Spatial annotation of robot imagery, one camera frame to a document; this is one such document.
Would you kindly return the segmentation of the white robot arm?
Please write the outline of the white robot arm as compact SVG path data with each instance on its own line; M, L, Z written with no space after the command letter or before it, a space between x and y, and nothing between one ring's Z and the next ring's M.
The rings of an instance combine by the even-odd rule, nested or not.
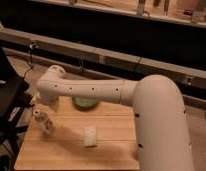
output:
M129 106L140 171L195 171L184 100L170 78L154 74L139 81L68 80L64 75L62 67L52 65L38 79L42 104L70 96Z

